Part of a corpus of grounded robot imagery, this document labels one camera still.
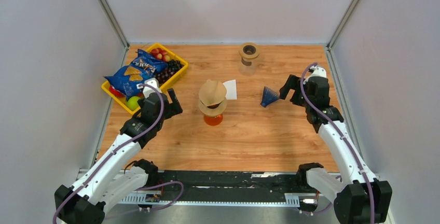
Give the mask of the brown paper coffee filter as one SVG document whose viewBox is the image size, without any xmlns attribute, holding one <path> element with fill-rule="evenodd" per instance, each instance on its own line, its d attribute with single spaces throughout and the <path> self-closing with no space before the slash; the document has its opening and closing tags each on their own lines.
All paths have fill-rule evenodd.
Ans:
<svg viewBox="0 0 440 224">
<path fill-rule="evenodd" d="M 226 87 L 218 80 L 208 79 L 199 90 L 199 100 L 205 106 L 220 104 L 227 94 Z"/>
</svg>

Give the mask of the white paper coffee filter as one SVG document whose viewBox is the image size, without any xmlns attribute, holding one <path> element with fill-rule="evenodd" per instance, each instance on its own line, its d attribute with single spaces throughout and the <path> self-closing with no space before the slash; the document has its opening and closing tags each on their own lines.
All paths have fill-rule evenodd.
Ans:
<svg viewBox="0 0 440 224">
<path fill-rule="evenodd" d="M 226 99 L 227 100 L 237 100 L 238 94 L 237 94 L 237 82 L 236 80 L 228 80 L 223 83 L 223 85 L 226 88 Z"/>
</svg>

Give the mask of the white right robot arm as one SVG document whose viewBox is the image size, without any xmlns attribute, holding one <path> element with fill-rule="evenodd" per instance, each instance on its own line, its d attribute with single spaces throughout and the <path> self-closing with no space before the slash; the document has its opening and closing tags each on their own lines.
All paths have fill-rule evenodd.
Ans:
<svg viewBox="0 0 440 224">
<path fill-rule="evenodd" d="M 289 75 L 279 90 L 280 98 L 285 99 L 290 90 L 294 90 L 290 101 L 305 108 L 308 122 L 325 141 L 340 172 L 340 179 L 336 179 L 319 163 L 302 164 L 296 177 L 297 187 L 322 193 L 332 203 L 339 223 L 384 223 L 391 202 L 391 185 L 378 179 L 354 147 L 342 114 L 329 103 L 328 79 Z"/>
</svg>

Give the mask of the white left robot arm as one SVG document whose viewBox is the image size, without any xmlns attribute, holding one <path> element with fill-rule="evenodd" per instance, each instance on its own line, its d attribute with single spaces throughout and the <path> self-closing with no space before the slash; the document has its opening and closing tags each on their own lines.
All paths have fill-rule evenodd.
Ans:
<svg viewBox="0 0 440 224">
<path fill-rule="evenodd" d="M 143 87 L 149 96 L 140 100 L 140 110 L 124 123 L 111 147 L 84 176 L 56 190 L 53 223 L 102 223 L 132 191 L 143 187 L 152 190 L 158 185 L 157 168 L 146 160 L 137 161 L 117 177 L 120 169 L 157 136 L 165 120 L 183 112 L 174 89 L 164 94 L 153 86 Z"/>
</svg>

